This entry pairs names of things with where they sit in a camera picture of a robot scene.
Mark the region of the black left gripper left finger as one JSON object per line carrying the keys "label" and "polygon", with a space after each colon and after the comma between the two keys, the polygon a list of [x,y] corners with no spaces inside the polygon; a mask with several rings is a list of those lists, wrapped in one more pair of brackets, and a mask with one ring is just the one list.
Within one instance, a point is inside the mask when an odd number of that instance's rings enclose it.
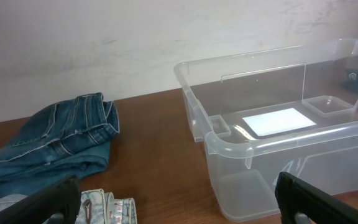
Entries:
{"label": "black left gripper left finger", "polygon": [[1,210],[0,224],[74,223],[80,203],[80,186],[73,175]]}

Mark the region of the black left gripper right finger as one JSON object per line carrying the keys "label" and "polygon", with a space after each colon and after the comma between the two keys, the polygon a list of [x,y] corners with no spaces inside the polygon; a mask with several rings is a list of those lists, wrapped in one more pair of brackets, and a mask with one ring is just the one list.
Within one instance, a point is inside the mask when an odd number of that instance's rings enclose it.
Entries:
{"label": "black left gripper right finger", "polygon": [[279,173],[275,197],[283,224],[358,224],[358,210],[288,172]]}

